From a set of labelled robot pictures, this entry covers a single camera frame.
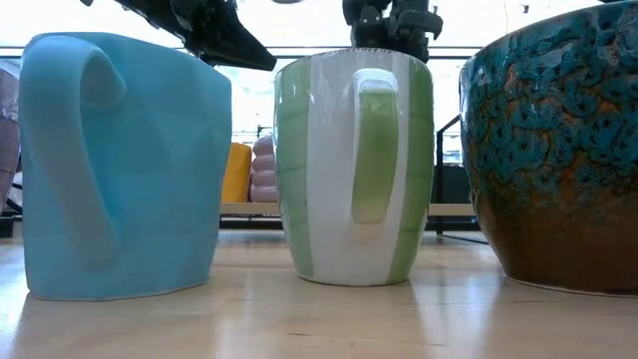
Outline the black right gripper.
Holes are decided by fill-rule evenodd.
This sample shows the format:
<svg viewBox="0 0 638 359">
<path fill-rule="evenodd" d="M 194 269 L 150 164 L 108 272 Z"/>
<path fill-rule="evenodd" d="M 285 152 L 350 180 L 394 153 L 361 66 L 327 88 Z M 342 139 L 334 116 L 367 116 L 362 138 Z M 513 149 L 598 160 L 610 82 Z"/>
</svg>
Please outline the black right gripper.
<svg viewBox="0 0 638 359">
<path fill-rule="evenodd" d="M 400 52 L 427 63 L 427 33 L 437 39 L 443 19 L 429 11 L 430 0 L 342 0 L 353 48 Z"/>
</svg>

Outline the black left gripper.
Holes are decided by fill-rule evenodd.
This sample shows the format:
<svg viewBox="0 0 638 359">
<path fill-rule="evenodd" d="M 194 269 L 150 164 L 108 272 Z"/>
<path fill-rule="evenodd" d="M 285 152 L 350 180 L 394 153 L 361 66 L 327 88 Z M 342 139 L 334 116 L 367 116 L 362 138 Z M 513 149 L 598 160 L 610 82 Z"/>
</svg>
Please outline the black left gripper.
<svg viewBox="0 0 638 359">
<path fill-rule="evenodd" d="M 179 38 L 198 58 L 223 65 L 272 71 L 275 57 L 242 25 L 236 0 L 114 0 L 154 28 Z"/>
</svg>

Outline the yellow mug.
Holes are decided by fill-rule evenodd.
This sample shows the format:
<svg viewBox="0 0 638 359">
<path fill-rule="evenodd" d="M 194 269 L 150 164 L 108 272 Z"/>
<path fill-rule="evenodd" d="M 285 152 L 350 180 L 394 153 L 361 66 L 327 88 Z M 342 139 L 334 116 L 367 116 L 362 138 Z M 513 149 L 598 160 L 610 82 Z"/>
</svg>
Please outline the yellow mug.
<svg viewBox="0 0 638 359">
<path fill-rule="evenodd" d="M 247 202 L 251 170 L 252 149 L 240 143 L 231 143 L 223 177 L 222 201 Z"/>
</svg>

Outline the blue faceted mug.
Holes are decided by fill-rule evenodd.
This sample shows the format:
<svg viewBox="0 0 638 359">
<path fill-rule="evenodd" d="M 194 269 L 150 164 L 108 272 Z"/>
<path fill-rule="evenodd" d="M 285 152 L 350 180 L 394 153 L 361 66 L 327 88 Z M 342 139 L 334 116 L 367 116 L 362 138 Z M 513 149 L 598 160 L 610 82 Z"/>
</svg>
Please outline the blue faceted mug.
<svg viewBox="0 0 638 359">
<path fill-rule="evenodd" d="M 39 299 L 153 296 L 207 281 L 231 84 L 178 50 L 104 32 L 21 57 L 26 282 Z"/>
</svg>

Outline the purple ribbed mug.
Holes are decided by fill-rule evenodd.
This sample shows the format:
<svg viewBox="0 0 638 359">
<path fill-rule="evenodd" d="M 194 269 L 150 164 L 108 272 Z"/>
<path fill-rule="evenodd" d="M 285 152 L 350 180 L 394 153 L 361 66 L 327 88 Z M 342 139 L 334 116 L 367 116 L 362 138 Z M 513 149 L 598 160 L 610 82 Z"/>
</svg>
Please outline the purple ribbed mug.
<svg viewBox="0 0 638 359">
<path fill-rule="evenodd" d="M 250 199 L 253 202 L 278 202 L 273 142 L 270 136 L 257 139 L 250 173 Z"/>
</svg>

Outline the green white striped mug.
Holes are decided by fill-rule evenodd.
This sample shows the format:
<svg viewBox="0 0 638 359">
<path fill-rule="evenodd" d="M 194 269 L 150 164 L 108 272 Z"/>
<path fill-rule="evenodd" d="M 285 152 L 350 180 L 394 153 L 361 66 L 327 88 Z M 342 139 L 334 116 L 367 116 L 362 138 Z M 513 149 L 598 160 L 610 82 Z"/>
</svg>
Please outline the green white striped mug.
<svg viewBox="0 0 638 359">
<path fill-rule="evenodd" d="M 434 179 L 427 65 L 372 48 L 296 60 L 275 78 L 272 136 L 297 274 L 345 286 L 405 281 Z"/>
</svg>

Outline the teal brown glazed mug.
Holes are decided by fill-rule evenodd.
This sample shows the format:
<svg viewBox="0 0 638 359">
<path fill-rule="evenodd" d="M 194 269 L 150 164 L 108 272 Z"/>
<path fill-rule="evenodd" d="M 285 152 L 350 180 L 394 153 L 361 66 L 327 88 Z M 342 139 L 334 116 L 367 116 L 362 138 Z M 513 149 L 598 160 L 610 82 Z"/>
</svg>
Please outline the teal brown glazed mug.
<svg viewBox="0 0 638 359">
<path fill-rule="evenodd" d="M 463 165 L 511 280 L 638 297 L 638 0 L 489 43 L 460 72 Z"/>
</svg>

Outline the black shelf side rail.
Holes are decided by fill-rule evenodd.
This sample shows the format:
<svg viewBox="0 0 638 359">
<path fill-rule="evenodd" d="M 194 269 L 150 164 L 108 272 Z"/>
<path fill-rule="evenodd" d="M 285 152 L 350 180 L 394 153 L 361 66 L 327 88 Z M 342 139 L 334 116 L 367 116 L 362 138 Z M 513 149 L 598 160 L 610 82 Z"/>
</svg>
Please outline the black shelf side rail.
<svg viewBox="0 0 638 359">
<path fill-rule="evenodd" d="M 444 175 L 444 151 L 443 151 L 443 145 L 444 145 L 444 134 L 445 132 L 452 127 L 453 125 L 455 125 L 458 121 L 460 120 L 460 116 L 456 115 L 454 118 L 452 118 L 447 124 L 445 124 L 444 126 L 442 126 L 439 130 L 437 130 L 436 132 L 436 181 L 437 181 L 437 188 L 436 188 L 436 192 L 435 192 L 435 200 L 436 200 L 436 204 L 443 204 L 443 196 L 444 196 L 444 185 L 443 185 L 443 181 L 445 178 Z"/>
</svg>

